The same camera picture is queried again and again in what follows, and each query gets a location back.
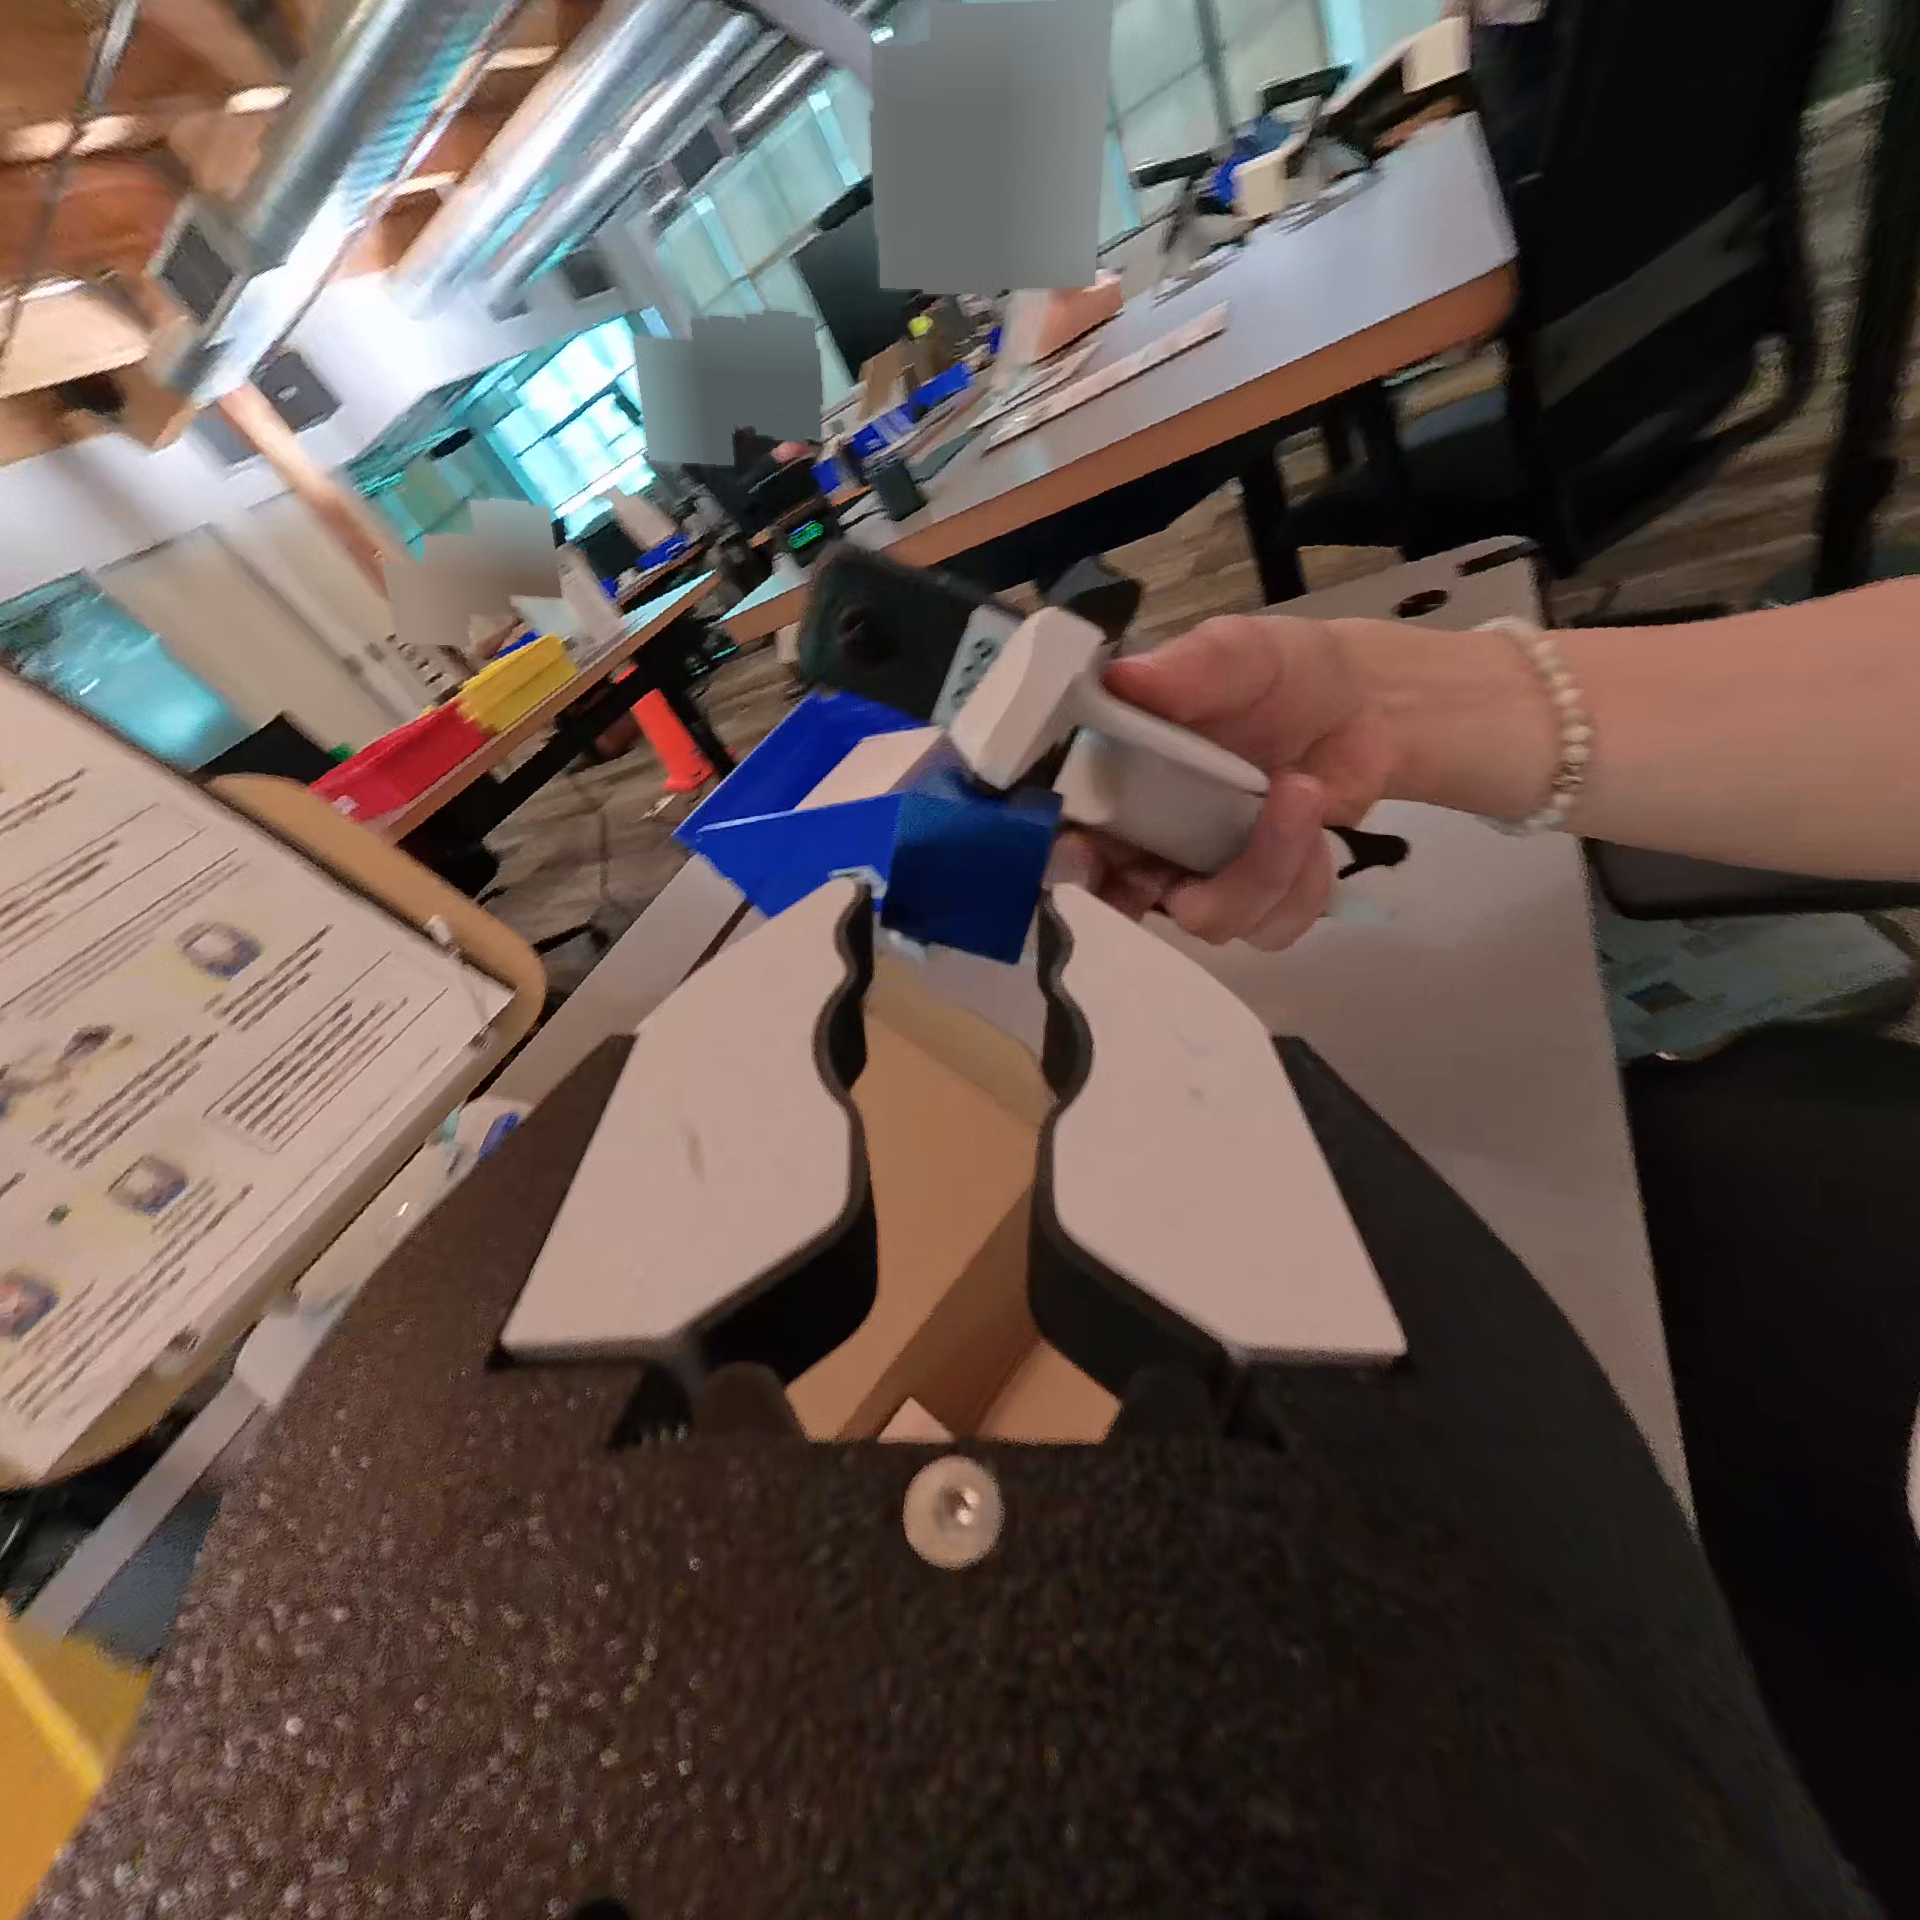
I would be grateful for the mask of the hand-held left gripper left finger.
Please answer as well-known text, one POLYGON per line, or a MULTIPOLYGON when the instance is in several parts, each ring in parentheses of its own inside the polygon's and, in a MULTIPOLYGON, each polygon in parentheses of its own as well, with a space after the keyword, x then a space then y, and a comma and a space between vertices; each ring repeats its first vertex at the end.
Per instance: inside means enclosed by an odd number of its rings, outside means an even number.
POLYGON ((827 880, 636 1027, 500 1331, 513 1360, 819 1364, 876 1304, 853 1090, 875 908, 827 880))

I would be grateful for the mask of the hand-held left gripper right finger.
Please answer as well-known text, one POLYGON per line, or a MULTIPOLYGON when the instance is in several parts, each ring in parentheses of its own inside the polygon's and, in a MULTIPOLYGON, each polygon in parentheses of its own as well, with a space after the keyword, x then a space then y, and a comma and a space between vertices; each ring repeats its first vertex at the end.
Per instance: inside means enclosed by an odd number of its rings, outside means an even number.
POLYGON ((1284 1056, 1213 974, 1043 900, 1030 1311, 1077 1366, 1395 1366, 1409 1340, 1284 1056))

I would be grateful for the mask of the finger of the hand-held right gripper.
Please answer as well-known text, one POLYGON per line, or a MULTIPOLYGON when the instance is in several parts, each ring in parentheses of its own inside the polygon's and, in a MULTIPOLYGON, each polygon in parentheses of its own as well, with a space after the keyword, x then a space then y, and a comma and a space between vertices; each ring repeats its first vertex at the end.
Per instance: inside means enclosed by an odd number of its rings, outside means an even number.
POLYGON ((1213 877, 1247 848, 1269 776, 1143 707, 1086 697, 1055 792, 1067 826, 1213 877))
POLYGON ((1079 697, 1110 661, 1112 638, 1090 619, 1043 606, 1015 625, 948 723, 966 774, 1011 792, 1079 724, 1079 697))

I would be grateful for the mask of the blue cube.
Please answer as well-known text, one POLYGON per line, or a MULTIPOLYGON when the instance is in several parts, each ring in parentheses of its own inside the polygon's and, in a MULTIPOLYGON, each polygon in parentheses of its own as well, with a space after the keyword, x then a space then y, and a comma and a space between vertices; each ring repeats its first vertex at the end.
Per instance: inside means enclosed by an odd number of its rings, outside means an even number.
POLYGON ((900 800, 880 925, 918 947, 1018 964, 1060 822, 1048 786, 999 796, 957 765, 923 772, 900 800))

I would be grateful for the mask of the blue plastic bin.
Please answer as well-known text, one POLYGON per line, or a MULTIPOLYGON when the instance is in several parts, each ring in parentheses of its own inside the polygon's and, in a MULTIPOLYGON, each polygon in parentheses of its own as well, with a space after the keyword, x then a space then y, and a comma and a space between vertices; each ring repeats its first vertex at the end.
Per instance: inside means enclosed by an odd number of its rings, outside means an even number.
POLYGON ((894 866, 903 780, 936 731, 852 693, 793 707, 675 829, 762 916, 775 918, 830 879, 880 900, 894 866))

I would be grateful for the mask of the white cardboard mailer box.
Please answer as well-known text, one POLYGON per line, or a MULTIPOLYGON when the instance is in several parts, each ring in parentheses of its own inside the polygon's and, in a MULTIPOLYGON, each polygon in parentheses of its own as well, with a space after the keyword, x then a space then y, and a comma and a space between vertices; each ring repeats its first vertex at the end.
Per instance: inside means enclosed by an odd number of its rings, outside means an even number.
POLYGON ((1051 1092, 1034 981, 969 953, 880 956, 855 1086, 876 1207, 876 1300, 789 1390, 815 1443, 1079 1447, 1116 1399, 1027 1306, 1051 1092))

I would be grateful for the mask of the yellow plastic bin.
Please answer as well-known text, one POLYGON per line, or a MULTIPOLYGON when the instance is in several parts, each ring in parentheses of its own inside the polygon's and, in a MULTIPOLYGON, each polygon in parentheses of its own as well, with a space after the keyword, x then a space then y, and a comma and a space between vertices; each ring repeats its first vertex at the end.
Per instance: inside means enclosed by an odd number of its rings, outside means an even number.
POLYGON ((526 636, 473 672, 453 698, 453 707, 479 732, 500 738, 528 721, 535 707, 572 689, 578 677, 578 662, 563 636, 526 636))
POLYGON ((151 1686, 88 1638, 2 1610, 2 1914, 22 1914, 134 1734, 151 1686))

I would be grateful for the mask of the person's right forearm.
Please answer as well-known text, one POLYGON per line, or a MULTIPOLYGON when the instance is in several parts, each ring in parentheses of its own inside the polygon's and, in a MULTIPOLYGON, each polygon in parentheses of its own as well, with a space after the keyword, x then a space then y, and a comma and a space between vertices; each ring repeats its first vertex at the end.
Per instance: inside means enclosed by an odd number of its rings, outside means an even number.
POLYGON ((1918 877, 1918 581, 1633 629, 1567 629, 1595 731, 1591 841, 1795 877, 1918 877))

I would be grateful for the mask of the person's right hand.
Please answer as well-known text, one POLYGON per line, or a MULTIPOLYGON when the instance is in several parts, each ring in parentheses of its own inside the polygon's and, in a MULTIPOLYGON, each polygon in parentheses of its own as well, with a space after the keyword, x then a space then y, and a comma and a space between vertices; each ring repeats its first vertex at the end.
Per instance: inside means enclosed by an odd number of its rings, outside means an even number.
POLYGON ((1384 800, 1517 821, 1557 762, 1557 724, 1509 636, 1224 616, 1118 661, 1107 685, 1259 765, 1269 791, 1245 850, 1216 877, 1086 832, 1063 839, 1052 875, 1210 945, 1282 949, 1310 933, 1333 893, 1333 822, 1384 800))

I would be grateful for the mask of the orange traffic cone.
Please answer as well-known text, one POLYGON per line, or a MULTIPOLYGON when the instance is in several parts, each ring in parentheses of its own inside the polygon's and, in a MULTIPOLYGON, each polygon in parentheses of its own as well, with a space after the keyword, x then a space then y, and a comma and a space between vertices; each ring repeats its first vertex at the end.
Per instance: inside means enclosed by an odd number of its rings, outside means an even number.
POLYGON ((630 711, 648 749, 659 758, 667 796, 694 796, 715 780, 711 756, 698 746, 691 724, 662 690, 648 690, 630 711))

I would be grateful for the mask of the grey work table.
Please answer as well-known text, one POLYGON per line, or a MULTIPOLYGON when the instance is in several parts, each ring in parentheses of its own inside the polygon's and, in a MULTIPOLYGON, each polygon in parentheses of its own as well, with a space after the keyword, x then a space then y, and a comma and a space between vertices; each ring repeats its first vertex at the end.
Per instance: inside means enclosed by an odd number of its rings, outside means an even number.
POLYGON ((1079 556, 1164 532, 1253 477, 1260 584, 1299 589, 1276 453, 1332 402, 1495 338, 1519 293, 1517 239, 1467 113, 1417 130, 1302 221, 1260 227, 1206 278, 1128 303, 1084 376, 1194 323, 1222 327, 1057 421, 966 445, 904 524, 862 518, 844 545, 984 586, 1051 576, 1079 556))

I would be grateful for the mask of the red plastic bin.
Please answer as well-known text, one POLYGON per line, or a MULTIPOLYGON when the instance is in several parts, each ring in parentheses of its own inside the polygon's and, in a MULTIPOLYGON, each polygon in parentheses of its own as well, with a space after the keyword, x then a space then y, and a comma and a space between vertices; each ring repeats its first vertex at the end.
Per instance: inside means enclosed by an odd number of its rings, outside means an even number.
POLYGON ((403 812, 488 743, 457 705, 429 707, 310 782, 310 791, 359 822, 403 812))

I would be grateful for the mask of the printed paper sheet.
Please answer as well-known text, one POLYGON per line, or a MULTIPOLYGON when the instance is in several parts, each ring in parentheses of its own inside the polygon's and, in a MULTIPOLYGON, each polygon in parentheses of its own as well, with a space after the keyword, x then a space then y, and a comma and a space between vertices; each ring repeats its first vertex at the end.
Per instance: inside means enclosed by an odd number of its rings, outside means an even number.
POLYGON ((1623 1065, 1697 1058, 1778 1024, 1893 1021, 1917 961, 1865 916, 1628 920, 1595 911, 1623 1065))

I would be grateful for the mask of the black pants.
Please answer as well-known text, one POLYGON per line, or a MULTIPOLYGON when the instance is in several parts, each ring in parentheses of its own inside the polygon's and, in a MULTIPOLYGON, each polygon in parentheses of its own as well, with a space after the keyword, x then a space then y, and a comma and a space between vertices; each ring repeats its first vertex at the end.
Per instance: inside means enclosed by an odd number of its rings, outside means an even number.
POLYGON ((1917 1045, 1771 1029, 1624 1100, 1704 1550, 1839 1852, 1917 1916, 1917 1045))

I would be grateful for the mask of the silver ventilation duct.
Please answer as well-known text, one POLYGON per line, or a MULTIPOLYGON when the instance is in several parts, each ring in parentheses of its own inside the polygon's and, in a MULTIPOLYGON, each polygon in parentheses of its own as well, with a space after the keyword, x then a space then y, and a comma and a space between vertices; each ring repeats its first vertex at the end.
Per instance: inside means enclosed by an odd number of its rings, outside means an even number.
MULTIPOLYGON (((250 171, 229 196, 188 196, 151 262, 181 306, 153 372, 203 405, 247 381, 342 277, 453 130, 526 5, 342 5, 293 76, 250 171)), ((429 217, 389 297, 410 322, 479 288, 482 270, 558 203, 660 83, 729 20, 719 5, 598 5, 508 125, 429 217)))

